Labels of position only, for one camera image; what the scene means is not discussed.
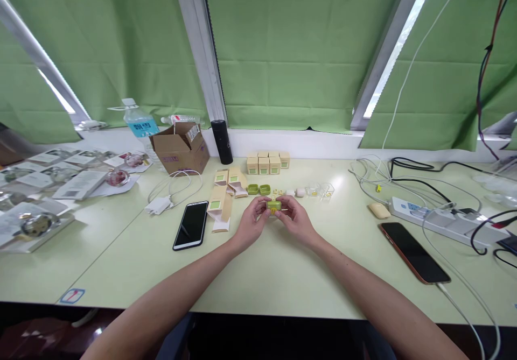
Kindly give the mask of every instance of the green curtain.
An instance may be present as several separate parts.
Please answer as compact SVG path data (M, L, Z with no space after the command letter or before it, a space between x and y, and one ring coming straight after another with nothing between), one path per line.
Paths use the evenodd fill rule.
M205 100L178 0L10 0L93 119L132 97L157 123Z
M35 144L75 142L68 113L0 23L0 122Z
M381 94L361 147L382 146L410 61L446 0L426 0ZM387 149L476 149L476 91L499 0L451 0L423 43ZM482 89L483 128L517 110L517 0L499 23Z
M207 0L228 124L346 132L395 0Z

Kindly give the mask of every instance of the stack of small boxes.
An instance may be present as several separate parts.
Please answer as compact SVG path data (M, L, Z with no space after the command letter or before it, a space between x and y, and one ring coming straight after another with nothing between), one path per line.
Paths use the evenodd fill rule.
M248 174L280 174L280 169L289 169L288 152L260 151L248 154Z

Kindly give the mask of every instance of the black smartphone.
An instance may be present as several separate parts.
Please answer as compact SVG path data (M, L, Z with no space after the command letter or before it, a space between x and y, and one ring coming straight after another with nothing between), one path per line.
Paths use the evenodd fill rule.
M451 281L447 273L401 223L381 223L380 228L421 282L429 285Z
M208 201L187 204L172 249L184 250L201 245L205 235Z

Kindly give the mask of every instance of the charger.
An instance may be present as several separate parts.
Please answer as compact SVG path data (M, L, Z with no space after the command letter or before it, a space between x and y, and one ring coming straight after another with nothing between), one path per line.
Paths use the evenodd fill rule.
M150 215L159 215L164 210L171 208L173 206L171 202L171 197L155 197L153 201L151 201L147 206L144 208L145 212Z

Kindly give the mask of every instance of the person's left hand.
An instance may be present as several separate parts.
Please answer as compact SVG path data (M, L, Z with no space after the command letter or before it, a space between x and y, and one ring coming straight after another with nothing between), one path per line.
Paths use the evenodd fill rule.
M250 247L262 233L266 220L271 214L271 211L267 209L266 201L271 201L271 199L267 196L258 196L244 210L237 232L230 239L230 243L235 246L237 253Z

